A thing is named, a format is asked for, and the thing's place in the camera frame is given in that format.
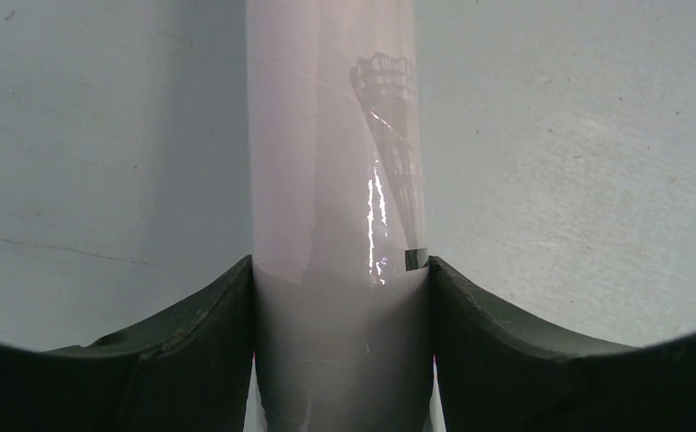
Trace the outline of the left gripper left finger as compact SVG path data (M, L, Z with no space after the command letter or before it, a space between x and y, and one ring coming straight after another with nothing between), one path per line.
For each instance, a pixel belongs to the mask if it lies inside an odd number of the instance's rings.
M241 431L251 277L244 257L199 292L90 346L0 344L0 431Z

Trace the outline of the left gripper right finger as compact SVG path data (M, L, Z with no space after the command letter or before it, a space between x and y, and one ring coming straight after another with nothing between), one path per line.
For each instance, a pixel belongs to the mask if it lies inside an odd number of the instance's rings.
M429 260L450 431L696 431L696 333L635 347L541 319Z

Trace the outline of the white shuttlecock tube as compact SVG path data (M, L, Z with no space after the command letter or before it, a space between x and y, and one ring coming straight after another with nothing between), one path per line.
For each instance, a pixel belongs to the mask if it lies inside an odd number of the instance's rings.
M250 1L259 400L268 431L429 431L411 1Z

